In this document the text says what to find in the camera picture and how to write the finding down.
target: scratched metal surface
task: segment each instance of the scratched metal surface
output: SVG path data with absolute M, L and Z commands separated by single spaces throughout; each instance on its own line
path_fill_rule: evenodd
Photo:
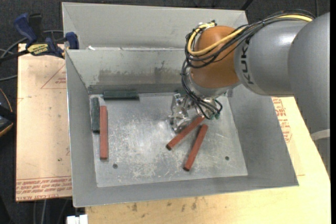
M 109 159 L 99 159 L 99 135 L 93 134 L 98 187 L 245 176 L 247 170 L 226 97 L 219 120 L 209 126 L 190 172 L 183 170 L 197 129 L 172 151 L 165 146 L 175 136 L 168 115 L 172 93 L 141 94 L 139 101 L 107 101 Z

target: blue clamp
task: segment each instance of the blue clamp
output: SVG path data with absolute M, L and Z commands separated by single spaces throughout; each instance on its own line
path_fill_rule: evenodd
M 18 16 L 14 21 L 14 26 L 16 30 L 28 39 L 26 44 L 26 50 L 30 52 L 34 56 L 41 56 L 41 55 L 51 55 L 63 58 L 64 57 L 64 50 L 61 49 L 52 38 L 44 36 L 39 33 L 40 35 L 37 36 L 33 30 L 40 29 L 40 25 L 33 27 L 28 22 L 28 13 L 21 14 Z M 68 43 L 69 49 L 79 49 L 79 43 L 77 36 L 74 32 L 69 32 L 65 36 L 65 40 Z

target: cardboard sheet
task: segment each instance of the cardboard sheet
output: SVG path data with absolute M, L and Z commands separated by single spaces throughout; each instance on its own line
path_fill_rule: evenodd
M 72 195 L 65 61 L 18 58 L 16 201 Z

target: wooden block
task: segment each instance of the wooden block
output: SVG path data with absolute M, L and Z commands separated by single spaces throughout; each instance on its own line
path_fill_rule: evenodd
M 174 146 L 178 144 L 188 133 L 195 129 L 202 121 L 204 117 L 198 116 L 191 124 L 184 128 L 176 137 L 174 137 L 167 145 L 166 148 L 171 150 Z
M 201 148 L 201 144 L 203 142 L 203 139 L 205 137 L 206 131 L 208 130 L 208 125 L 203 124 L 201 129 L 199 130 L 198 134 L 197 134 L 197 138 L 195 141 L 195 144 L 193 145 L 192 150 L 190 151 L 188 160 L 186 161 L 183 169 L 186 171 L 189 171 L 191 169 L 191 167 L 193 166 L 193 163 L 196 159 L 196 155 L 198 153 L 198 151 Z
M 109 137 L 108 137 L 108 115 L 105 105 L 100 107 L 100 159 L 108 159 Z

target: gray metal tray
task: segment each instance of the gray metal tray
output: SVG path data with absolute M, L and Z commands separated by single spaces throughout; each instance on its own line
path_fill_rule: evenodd
M 212 18 L 239 26 L 244 13 L 74 3 L 63 9 L 65 31 L 75 31 L 82 48 L 66 53 L 74 206 L 297 185 L 271 98 L 243 86 L 221 97 L 223 114 L 208 122 L 191 172 L 182 166 L 195 134 L 171 152 L 165 148 L 174 135 L 166 120 L 171 93 L 181 89 L 185 34 Z M 107 102 L 110 155 L 102 162 L 99 137 L 91 133 L 90 97 L 105 90 L 136 90 L 140 98 Z

